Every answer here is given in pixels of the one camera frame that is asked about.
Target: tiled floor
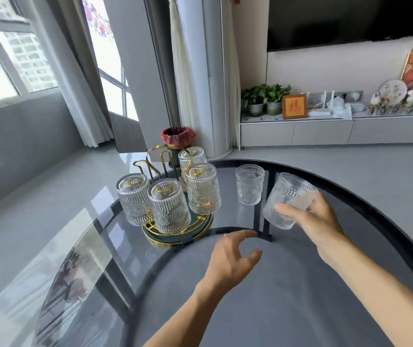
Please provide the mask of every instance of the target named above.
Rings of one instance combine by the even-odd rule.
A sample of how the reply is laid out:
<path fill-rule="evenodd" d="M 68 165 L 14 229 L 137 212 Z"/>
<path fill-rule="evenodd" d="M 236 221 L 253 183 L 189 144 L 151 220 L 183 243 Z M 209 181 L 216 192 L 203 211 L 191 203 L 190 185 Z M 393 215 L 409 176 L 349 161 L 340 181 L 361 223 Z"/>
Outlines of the tiled floor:
<path fill-rule="evenodd" d="M 137 172 L 144 153 L 83 149 L 0 201 L 0 346 L 29 346 L 37 314 L 61 262 L 92 220 Z M 229 158 L 306 169 L 364 198 L 413 240 L 413 145 L 280 147 Z"/>

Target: round glass table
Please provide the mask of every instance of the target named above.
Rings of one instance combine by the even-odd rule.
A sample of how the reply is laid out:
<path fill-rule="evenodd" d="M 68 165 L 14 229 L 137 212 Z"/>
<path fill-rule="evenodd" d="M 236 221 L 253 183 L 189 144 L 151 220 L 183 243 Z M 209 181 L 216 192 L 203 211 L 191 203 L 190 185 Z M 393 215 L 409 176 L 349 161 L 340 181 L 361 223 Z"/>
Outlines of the round glass table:
<path fill-rule="evenodd" d="M 256 206 L 243 205 L 237 197 L 235 170 L 248 163 L 266 171 Z M 370 204 L 312 173 L 255 160 L 212 164 L 222 203 L 209 230 L 176 247 L 156 246 L 141 227 L 126 221 L 116 201 L 63 262 L 33 345 L 143 346 L 192 294 L 221 234 L 250 228 L 258 238 L 247 239 L 240 250 L 243 255 L 263 250 L 261 261 L 221 301 L 202 346 L 392 346 L 302 229 L 275 228 L 261 211 L 278 173 L 306 179 L 334 207 L 354 244 L 412 291 L 413 241 Z"/>

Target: upside-down glass cup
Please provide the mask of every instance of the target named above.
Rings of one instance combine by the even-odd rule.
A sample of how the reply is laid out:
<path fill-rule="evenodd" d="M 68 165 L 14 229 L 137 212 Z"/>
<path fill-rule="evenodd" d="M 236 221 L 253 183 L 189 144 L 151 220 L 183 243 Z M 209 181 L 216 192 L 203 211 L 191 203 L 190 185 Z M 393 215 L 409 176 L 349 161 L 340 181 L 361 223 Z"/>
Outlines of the upside-down glass cup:
<path fill-rule="evenodd" d="M 147 203 L 149 180 L 142 173 L 123 176 L 117 182 L 117 194 L 126 219 L 132 225 L 145 225 L 153 220 Z"/>
<path fill-rule="evenodd" d="M 238 200 L 253 206 L 261 201 L 264 169 L 255 164 L 245 164 L 236 169 Z"/>
<path fill-rule="evenodd" d="M 178 235 L 190 225 L 190 212 L 179 181 L 156 181 L 149 186 L 148 195 L 155 227 L 160 233 Z"/>
<path fill-rule="evenodd" d="M 281 215 L 274 209 L 276 204 L 290 204 L 306 210 L 319 190 L 306 180 L 289 173 L 280 173 L 263 208 L 264 218 L 280 229 L 290 229 L 295 219 Z"/>
<path fill-rule="evenodd" d="M 210 214 L 221 206 L 216 168 L 209 163 L 194 164 L 187 171 L 189 207 L 196 214 Z"/>
<path fill-rule="evenodd" d="M 190 166 L 192 166 L 194 164 L 198 164 L 198 163 L 207 163 L 208 162 L 206 160 L 206 157 L 205 157 L 205 152 L 203 151 L 203 149 L 201 147 L 198 147 L 198 146 L 188 147 L 187 151 L 189 151 L 190 155 L 186 151 L 181 151 L 178 154 L 181 173 L 184 172 L 185 169 L 187 168 L 191 157 L 192 157 L 192 163 L 190 164 Z M 183 173 L 182 177 L 184 178 L 184 181 L 187 184 L 186 174 L 187 174 L 187 172 Z"/>

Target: window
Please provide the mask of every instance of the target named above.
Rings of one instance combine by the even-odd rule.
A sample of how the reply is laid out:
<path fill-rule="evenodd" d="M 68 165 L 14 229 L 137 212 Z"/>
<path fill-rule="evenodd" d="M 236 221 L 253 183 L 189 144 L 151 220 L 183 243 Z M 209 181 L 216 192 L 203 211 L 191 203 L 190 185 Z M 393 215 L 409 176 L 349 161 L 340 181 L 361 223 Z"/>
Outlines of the window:
<path fill-rule="evenodd" d="M 0 99 L 57 86 L 28 20 L 0 0 Z"/>
<path fill-rule="evenodd" d="M 108 110 L 139 121 L 121 66 L 104 0 L 83 0 Z"/>

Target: hand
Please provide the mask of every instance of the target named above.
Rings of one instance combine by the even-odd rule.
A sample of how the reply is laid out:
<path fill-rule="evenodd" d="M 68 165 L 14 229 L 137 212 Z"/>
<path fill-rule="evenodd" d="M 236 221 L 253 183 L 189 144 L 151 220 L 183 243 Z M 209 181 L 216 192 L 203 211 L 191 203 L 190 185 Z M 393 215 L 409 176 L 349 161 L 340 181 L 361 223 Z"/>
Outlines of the hand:
<path fill-rule="evenodd" d="M 276 204 L 275 210 L 295 219 L 309 239 L 318 247 L 322 260 L 329 265 L 326 250 L 339 244 L 339 241 L 349 241 L 338 223 L 335 211 L 321 193 L 316 195 L 309 206 L 309 211 L 299 210 L 288 204 Z"/>
<path fill-rule="evenodd" d="M 242 258 L 238 246 L 244 239 L 256 236 L 253 230 L 240 230 L 219 239 L 199 286 L 222 297 L 241 283 L 260 261 L 262 251 L 252 251 L 248 257 Z"/>

